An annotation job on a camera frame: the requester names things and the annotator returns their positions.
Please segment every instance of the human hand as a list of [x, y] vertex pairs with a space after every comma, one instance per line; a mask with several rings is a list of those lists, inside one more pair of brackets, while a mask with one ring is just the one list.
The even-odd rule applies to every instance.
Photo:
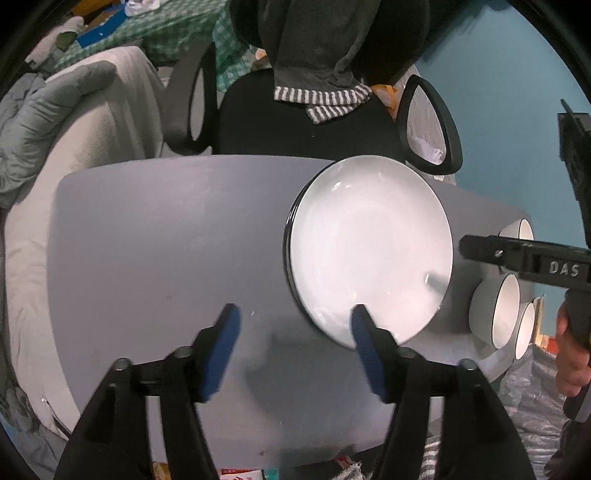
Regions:
[[558, 391], [568, 397], [575, 397], [591, 381], [591, 367], [589, 366], [589, 352], [574, 339], [567, 330], [569, 314], [566, 303], [563, 303], [556, 317], [556, 342], [558, 355], [556, 356], [556, 386]]

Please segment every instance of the tablecloth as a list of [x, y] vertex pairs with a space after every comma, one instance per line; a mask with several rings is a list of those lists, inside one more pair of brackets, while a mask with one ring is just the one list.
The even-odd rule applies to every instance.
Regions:
[[157, 10], [128, 18], [111, 35], [86, 48], [74, 42], [54, 73], [95, 53], [139, 39], [154, 65], [171, 64], [198, 38], [211, 38], [216, 44], [219, 91], [225, 92], [250, 71], [254, 56], [250, 47], [236, 38], [226, 0], [170, 0]]

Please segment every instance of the white sofa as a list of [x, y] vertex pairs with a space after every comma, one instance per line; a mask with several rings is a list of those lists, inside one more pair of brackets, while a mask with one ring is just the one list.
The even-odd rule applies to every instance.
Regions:
[[47, 242], [56, 188], [71, 172], [159, 157], [163, 146], [163, 85], [143, 52], [120, 47], [80, 63], [98, 60], [115, 64], [117, 78], [85, 97], [66, 119], [37, 179], [20, 191], [4, 230], [10, 360], [33, 410], [57, 434], [48, 403], [70, 430], [80, 412], [61, 369], [47, 300]]

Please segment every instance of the black frame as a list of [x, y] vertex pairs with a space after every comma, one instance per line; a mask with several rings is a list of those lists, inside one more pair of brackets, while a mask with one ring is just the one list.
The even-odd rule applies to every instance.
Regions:
[[297, 305], [300, 313], [304, 316], [304, 318], [308, 319], [311, 325], [314, 326], [319, 332], [324, 334], [320, 330], [320, 327], [316, 325], [316, 322], [312, 320], [310, 313], [306, 310], [304, 303], [301, 301], [300, 294], [297, 290], [296, 281], [293, 276], [293, 271], [291, 269], [291, 231], [293, 230], [294, 220], [296, 219], [297, 211], [300, 207], [300, 203], [304, 195], [310, 188], [310, 185], [314, 183], [314, 181], [328, 168], [332, 167], [335, 163], [331, 163], [330, 165], [325, 166], [322, 170], [320, 170], [314, 177], [306, 184], [304, 188], [302, 188], [301, 192], [295, 198], [295, 201], [290, 209], [290, 214], [287, 216], [287, 220], [285, 221], [285, 229], [283, 230], [283, 273], [285, 274], [285, 279], [287, 280], [287, 284], [289, 285], [291, 296], [293, 297], [295, 304]]
[[[0, 16], [0, 98], [24, 72], [22, 63], [35, 44], [76, 0], [20, 0]], [[509, 0], [546, 38], [591, 102], [591, 29], [579, 12], [580, 2], [564, 0]], [[34, 480], [4, 429], [0, 432], [0, 474], [11, 480]]]

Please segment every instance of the table surface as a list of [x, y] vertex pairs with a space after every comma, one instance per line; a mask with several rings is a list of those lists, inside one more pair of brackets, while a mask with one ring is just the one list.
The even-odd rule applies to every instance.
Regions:
[[[180, 157], [67, 176], [54, 204], [48, 295], [57, 352], [80, 411], [115, 359], [161, 359], [233, 302], [242, 310], [241, 336], [221, 390], [199, 405], [218, 466], [301, 465], [382, 443], [392, 407], [370, 392], [355, 352], [302, 316], [283, 272], [293, 201], [329, 163]], [[498, 233], [524, 213], [428, 182], [448, 215], [454, 266], [440, 311], [407, 345], [450, 364], [473, 358], [492, 380], [511, 365], [514, 338], [489, 349], [470, 334], [467, 311], [481, 279], [499, 273], [465, 261], [457, 243], [466, 233]], [[524, 283], [522, 301], [532, 298]], [[441, 409], [435, 401], [434, 423]], [[152, 454], [165, 461], [158, 411], [149, 410]]]

